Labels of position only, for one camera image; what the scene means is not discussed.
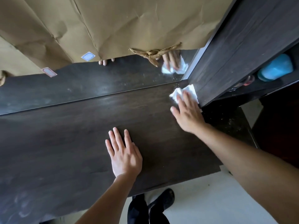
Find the white tissue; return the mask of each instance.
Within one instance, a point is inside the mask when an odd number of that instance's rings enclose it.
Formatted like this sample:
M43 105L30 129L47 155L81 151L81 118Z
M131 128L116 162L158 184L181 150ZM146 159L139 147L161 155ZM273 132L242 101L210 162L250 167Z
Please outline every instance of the white tissue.
M186 86L184 89L176 88L174 90L174 92L172 94L170 94L169 96L172 99L174 99L174 101L178 104L178 100L177 100L176 96L179 95L182 98L182 100L184 100L184 98L183 98L183 91L184 90L189 92L189 94L191 95L192 100L196 101L199 104L193 84Z
M176 72L179 75L183 75L185 74L185 72L187 71L188 68L188 64L185 63L184 59L181 56L181 67L179 70L175 70L172 65L170 64L170 71L166 68L166 64L164 62L163 66L162 66L162 73L163 74L173 74L174 72Z

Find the blue container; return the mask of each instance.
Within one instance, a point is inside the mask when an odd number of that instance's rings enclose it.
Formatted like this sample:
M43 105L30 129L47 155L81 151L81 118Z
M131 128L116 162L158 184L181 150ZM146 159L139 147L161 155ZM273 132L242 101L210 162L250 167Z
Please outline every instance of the blue container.
M261 68L257 76L260 80L269 82L291 73L293 70L294 68L290 57L283 53L272 60L267 66Z

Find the person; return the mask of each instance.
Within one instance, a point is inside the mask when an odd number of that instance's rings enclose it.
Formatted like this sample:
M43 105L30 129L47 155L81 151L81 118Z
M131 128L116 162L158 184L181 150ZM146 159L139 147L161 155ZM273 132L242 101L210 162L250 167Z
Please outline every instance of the person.
M172 66L175 70L178 70L181 65L181 58L179 54L179 50L172 50L168 53L162 55L163 61L166 64L166 68L170 71L170 66ZM108 64L108 60L99 61L99 65L106 66Z
M299 170L267 152L251 147L205 123L201 110L188 93L178 96L179 110L171 112L180 127L202 140L229 169L239 184L280 224L299 223ZM117 128L109 131L106 140L115 180L110 188L76 224L118 224L126 198L141 172L142 156L124 131L124 142ZM166 190L148 214L144 195L133 197L128 223L169 223L162 214L173 203L174 195Z

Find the brown paper knot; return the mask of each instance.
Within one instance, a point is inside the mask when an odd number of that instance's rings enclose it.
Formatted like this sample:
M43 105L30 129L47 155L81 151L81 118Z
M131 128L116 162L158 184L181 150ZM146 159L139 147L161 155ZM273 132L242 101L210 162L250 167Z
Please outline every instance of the brown paper knot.
M142 57L148 59L153 65L158 67L159 63L156 59L159 59L162 55L164 55L165 53L168 53L171 50L176 50L181 44L182 43L180 42L177 45L170 46L170 47L162 49L162 50L152 49L152 50L146 51L146 52L142 51L142 50L138 50L138 49L133 49L133 48L129 48L129 50L131 52L133 52L134 54L137 54L139 56L142 56Z
M0 86L5 83L6 73L4 71L0 71Z

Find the label sticker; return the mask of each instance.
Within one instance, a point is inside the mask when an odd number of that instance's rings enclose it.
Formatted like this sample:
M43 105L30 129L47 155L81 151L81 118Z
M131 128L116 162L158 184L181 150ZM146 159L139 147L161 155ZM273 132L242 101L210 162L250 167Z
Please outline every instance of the label sticker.
M52 71L52 70L51 70L50 68L48 68L48 67L43 68L42 71L43 71L45 74L47 74L48 76L50 76L51 78L57 75L54 71Z
M95 55L92 54L91 52L88 52L88 53L84 54L83 56L81 56L81 58L84 59L84 60L86 60L86 61L89 61L89 60L91 60L94 57L95 57Z

